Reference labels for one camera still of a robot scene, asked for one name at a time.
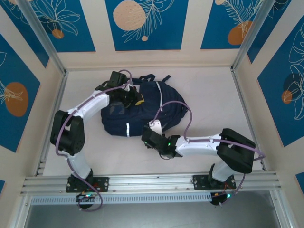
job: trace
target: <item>backpack strap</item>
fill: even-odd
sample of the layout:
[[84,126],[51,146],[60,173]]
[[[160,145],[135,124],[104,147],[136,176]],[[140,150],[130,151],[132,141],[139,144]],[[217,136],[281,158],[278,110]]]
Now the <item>backpack strap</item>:
[[140,80],[144,80],[144,81],[149,81],[149,82],[151,82],[151,81],[154,81],[155,75],[149,74],[149,75],[147,75],[147,76],[140,76],[139,79],[140,79]]
[[169,78],[171,78],[171,75],[167,75],[167,76],[162,80],[162,82],[166,82]]

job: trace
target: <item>enclosure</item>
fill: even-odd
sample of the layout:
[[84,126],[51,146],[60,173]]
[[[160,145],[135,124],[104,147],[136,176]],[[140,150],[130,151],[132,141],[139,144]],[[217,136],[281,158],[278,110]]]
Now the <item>enclosure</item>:
[[[1,227],[304,223],[302,0],[0,0],[0,6]],[[166,83],[193,112],[187,136],[231,128],[266,154],[229,203],[212,206],[211,193],[222,190],[195,190],[191,182],[219,157],[162,160],[140,137],[108,134],[98,113],[85,124],[83,151],[94,175],[109,177],[108,189],[99,211],[77,209],[76,193],[66,193],[71,170],[50,143],[54,115],[122,69],[134,78],[171,76]],[[183,135],[189,119],[188,112],[165,134]],[[237,186],[241,180],[235,174]]]

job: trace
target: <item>yellow tag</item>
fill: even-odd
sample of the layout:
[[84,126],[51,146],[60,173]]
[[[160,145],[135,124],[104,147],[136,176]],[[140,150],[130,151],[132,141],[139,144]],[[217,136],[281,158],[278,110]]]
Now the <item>yellow tag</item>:
[[141,103],[144,102],[143,95],[141,94],[141,96],[142,96],[142,99],[140,101],[136,102],[135,106],[138,106],[138,105],[140,105]]

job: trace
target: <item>backpack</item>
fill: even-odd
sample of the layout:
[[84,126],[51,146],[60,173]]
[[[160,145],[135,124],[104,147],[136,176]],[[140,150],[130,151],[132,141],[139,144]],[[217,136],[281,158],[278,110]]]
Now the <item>backpack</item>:
[[[132,78],[133,86],[139,87],[139,93],[144,102],[140,105],[131,105],[125,108],[121,102],[111,103],[101,110],[101,122],[104,129],[111,135],[140,136],[143,128],[155,117],[160,106],[168,101],[185,102],[181,95],[167,81],[171,76],[166,76],[162,81],[154,81],[155,76],[150,74],[140,78]],[[162,131],[177,125],[188,109],[179,103],[164,106],[157,119],[160,120]]]

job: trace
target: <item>white floor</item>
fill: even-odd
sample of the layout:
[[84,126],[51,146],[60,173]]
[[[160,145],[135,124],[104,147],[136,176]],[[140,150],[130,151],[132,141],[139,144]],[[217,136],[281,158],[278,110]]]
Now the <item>white floor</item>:
[[[68,110],[91,95],[94,88],[108,80],[112,70],[70,72],[63,95],[61,110]],[[171,75],[167,83],[176,88],[193,111],[188,136],[208,136],[231,128],[251,139],[248,124],[228,67],[129,68],[133,77],[155,74],[158,80]],[[166,135],[183,134],[190,114]],[[100,113],[85,126],[85,155],[94,174],[150,174],[209,171],[219,161],[215,156],[190,156],[162,160],[153,149],[147,149],[140,137],[111,136],[104,131]],[[261,170],[255,162],[254,170]],[[44,176],[69,175],[62,157],[57,157],[51,145]]]

